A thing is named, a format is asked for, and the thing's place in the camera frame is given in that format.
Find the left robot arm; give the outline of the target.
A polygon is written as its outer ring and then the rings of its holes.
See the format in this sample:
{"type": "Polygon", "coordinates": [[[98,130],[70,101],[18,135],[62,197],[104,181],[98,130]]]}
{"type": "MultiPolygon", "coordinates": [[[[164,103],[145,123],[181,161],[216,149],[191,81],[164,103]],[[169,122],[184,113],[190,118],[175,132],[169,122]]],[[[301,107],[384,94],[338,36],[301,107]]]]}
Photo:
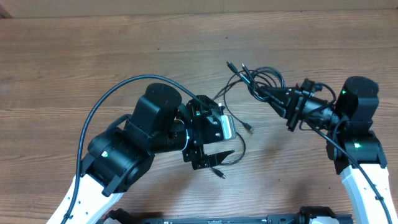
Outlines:
{"type": "Polygon", "coordinates": [[[96,223],[150,169],[156,154],[180,151],[195,170],[220,165],[231,151],[207,155],[203,146],[234,139],[234,121],[221,104],[198,98],[204,104],[183,104],[175,88],[150,84],[132,114],[90,141],[79,187],[69,188],[49,223],[96,223]]]}

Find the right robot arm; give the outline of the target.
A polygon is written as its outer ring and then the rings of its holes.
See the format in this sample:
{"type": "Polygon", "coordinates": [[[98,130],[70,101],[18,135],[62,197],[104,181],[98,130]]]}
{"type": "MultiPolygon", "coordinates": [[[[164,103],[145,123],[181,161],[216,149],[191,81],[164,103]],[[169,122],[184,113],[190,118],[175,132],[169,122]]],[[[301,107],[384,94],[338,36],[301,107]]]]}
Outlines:
{"type": "Polygon", "coordinates": [[[295,87],[262,86],[260,95],[287,120],[289,131],[306,123],[326,140],[329,160],[351,201],[357,223],[397,223],[387,159],[371,130],[379,105],[378,84],[366,77],[346,79],[331,101],[315,97],[326,88],[306,79],[295,87]]]}

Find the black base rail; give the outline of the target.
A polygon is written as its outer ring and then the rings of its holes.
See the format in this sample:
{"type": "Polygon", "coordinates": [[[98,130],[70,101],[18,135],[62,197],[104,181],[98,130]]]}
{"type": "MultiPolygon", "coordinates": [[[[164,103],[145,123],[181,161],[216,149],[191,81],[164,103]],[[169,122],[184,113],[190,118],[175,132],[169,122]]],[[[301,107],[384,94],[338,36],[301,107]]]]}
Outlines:
{"type": "Polygon", "coordinates": [[[309,224],[336,223],[353,224],[351,214],[336,214],[329,207],[301,207],[297,213],[269,214],[262,217],[211,217],[211,218],[167,218],[162,213],[129,213],[121,208],[111,210],[100,218],[100,224],[309,224]]]}

